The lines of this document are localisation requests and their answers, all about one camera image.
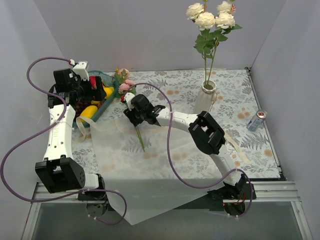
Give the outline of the white rose stem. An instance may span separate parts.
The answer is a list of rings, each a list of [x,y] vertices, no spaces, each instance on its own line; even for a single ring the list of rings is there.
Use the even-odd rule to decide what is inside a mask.
[[[209,83],[213,65],[220,43],[225,42],[232,31],[243,27],[236,23],[235,13],[237,10],[233,0],[224,0],[216,7],[216,15],[207,11],[207,1],[189,5],[186,10],[187,19],[192,21],[199,30],[193,48],[204,60],[204,83],[206,90],[212,90]]]

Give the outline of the pink rose stem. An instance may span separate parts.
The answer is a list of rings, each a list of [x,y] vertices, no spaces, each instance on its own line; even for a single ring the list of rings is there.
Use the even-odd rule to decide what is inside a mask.
[[[126,103],[130,111],[133,110],[131,100],[135,97],[136,87],[135,83],[130,80],[130,72],[125,68],[117,68],[114,76],[119,82],[118,94],[121,102]]]

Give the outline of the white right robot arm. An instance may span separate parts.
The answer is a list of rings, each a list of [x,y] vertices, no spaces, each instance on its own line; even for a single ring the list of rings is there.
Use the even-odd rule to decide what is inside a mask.
[[[222,175],[216,183],[207,186],[207,193],[211,198],[254,199],[254,187],[249,178],[242,170],[236,169],[228,154],[224,130],[207,111],[187,114],[173,111],[171,107],[163,105],[154,106],[143,94],[127,93],[121,100],[127,104],[125,116],[135,127],[147,122],[150,125],[168,127],[170,130],[178,129],[191,135],[196,147],[213,160]]]

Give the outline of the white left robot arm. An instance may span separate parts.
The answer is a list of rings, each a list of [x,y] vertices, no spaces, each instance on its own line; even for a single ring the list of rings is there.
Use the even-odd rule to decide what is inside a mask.
[[[103,100],[106,93],[100,77],[91,85],[88,71],[79,67],[55,70],[55,84],[47,95],[50,123],[48,143],[43,161],[35,164],[35,172],[49,193],[89,190],[95,200],[106,196],[106,187],[99,174],[85,173],[74,161],[72,130],[78,102]]]

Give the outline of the white wrapping paper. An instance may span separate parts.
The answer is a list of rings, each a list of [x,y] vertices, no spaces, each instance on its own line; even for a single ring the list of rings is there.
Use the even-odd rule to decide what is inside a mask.
[[[222,178],[185,131],[118,118],[90,132],[110,205],[131,225],[204,196]]]

